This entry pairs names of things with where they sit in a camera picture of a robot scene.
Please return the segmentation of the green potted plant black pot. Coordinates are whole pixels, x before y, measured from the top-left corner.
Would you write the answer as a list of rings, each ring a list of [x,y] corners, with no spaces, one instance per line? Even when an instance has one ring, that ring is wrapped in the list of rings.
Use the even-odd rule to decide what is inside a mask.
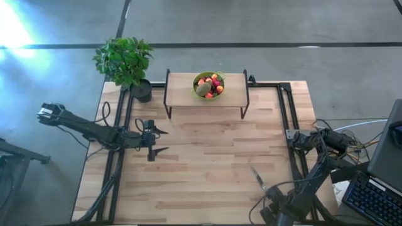
[[[139,102],[147,103],[152,98],[152,86],[146,79],[146,71],[153,59],[152,51],[153,48],[143,39],[109,39],[95,50],[92,60],[99,73],[123,91],[129,91]]]

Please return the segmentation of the black metal rig frame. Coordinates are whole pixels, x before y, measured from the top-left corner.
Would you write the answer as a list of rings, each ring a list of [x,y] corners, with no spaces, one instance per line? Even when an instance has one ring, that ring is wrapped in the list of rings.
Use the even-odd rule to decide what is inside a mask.
[[[152,162],[147,149],[124,153],[122,173],[107,194],[100,218],[126,224],[261,223],[267,185],[291,189],[290,157],[277,90],[251,88],[249,108],[174,108],[169,119],[164,89],[150,103],[135,102],[132,118],[152,119],[168,132],[156,142],[169,147]]]

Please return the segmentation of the white paper sheet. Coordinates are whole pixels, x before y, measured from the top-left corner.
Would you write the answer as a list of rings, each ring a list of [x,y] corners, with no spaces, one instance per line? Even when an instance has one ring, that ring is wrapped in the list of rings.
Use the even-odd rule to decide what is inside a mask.
[[[349,186],[349,181],[341,181],[338,183],[334,183],[332,186],[335,196],[343,197],[347,187]]]

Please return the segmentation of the green colander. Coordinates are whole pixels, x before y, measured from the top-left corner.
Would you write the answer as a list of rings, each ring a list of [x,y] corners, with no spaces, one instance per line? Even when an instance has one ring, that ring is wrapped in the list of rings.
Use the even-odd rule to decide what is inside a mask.
[[[212,78],[211,78],[211,76],[212,76],[214,73],[216,73],[216,74],[218,75],[217,79],[212,79]],[[222,72],[202,72],[202,73],[198,74],[198,75],[194,78],[194,80],[193,80],[193,92],[195,93],[195,95],[196,95],[197,97],[200,97],[200,96],[198,96],[198,95],[196,94],[196,89],[197,89],[197,87],[199,86],[199,85],[198,85],[198,81],[199,81],[200,79],[204,79],[205,82],[209,82],[209,83],[211,84],[211,86],[212,86],[211,91],[210,91],[209,93],[212,94],[214,97],[211,98],[211,99],[216,99],[216,98],[218,98],[218,97],[220,96],[220,94],[222,94],[223,92],[220,93],[220,94],[217,92],[217,89],[216,89],[217,87],[214,85],[214,82],[215,82],[215,81],[219,81],[219,82],[220,82],[220,85],[219,85],[219,86],[223,86],[223,88],[225,88],[225,82],[224,82],[225,78],[226,78],[226,74],[224,74],[224,73],[222,73]]]

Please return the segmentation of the backlit black keyboard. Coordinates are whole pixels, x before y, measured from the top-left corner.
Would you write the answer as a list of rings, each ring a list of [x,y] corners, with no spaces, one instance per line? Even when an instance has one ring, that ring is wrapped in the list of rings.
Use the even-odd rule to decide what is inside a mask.
[[[402,195],[358,172],[351,179],[342,203],[380,226],[402,226]]]

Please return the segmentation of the dark side table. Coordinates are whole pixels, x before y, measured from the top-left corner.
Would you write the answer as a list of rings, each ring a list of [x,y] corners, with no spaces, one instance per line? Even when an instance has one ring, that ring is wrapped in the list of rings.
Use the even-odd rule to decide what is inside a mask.
[[[32,160],[47,164],[50,156],[15,146],[0,138],[0,226],[5,226]]]

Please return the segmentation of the grey laptop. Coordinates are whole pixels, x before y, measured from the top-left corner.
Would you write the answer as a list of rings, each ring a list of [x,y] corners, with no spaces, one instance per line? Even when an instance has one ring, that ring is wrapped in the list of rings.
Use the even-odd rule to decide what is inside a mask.
[[[402,193],[402,99],[393,105],[367,170]]]

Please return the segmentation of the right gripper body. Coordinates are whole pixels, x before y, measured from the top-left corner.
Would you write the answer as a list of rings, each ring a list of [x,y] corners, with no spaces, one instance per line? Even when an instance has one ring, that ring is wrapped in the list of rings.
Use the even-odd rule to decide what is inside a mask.
[[[263,203],[270,200],[271,203],[260,210],[260,214],[267,226],[291,226],[291,218],[281,211],[281,204],[285,201],[286,196],[277,186],[268,188],[265,191]]]

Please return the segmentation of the brown-green kiwi fruit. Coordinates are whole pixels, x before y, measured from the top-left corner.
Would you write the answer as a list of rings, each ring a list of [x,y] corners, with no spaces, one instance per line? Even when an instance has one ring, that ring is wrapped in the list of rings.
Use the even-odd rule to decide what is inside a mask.
[[[211,88],[211,84],[209,82],[205,82],[197,87],[196,94],[200,97],[204,97],[211,91]]]

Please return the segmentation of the knife with green handle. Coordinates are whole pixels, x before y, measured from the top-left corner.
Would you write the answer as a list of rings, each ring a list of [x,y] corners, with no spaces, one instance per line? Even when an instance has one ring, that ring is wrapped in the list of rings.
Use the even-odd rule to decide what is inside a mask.
[[[256,169],[253,166],[250,166],[250,170],[251,170],[252,174],[254,175],[254,177],[256,178],[261,189],[264,192],[266,192],[268,188],[267,188],[266,184],[264,183],[264,181],[262,180],[262,178],[260,177],[259,173],[256,171]]]

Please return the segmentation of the wooden shelf riser black legs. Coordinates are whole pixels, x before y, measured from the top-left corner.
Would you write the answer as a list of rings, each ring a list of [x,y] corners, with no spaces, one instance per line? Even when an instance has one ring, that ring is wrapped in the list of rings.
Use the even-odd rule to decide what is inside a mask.
[[[202,99],[193,92],[193,80],[200,73],[178,73],[167,71],[163,105],[168,118],[174,108],[238,108],[241,118],[248,110],[249,88],[247,71],[225,73],[225,88],[216,99]]]

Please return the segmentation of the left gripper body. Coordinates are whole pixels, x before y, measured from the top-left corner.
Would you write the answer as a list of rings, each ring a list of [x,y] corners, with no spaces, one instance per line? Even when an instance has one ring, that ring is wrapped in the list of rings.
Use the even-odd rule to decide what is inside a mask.
[[[155,121],[137,119],[137,122],[139,123],[137,128],[141,132],[141,145],[148,148],[148,161],[154,161],[156,158],[153,150],[153,146],[156,144]]]

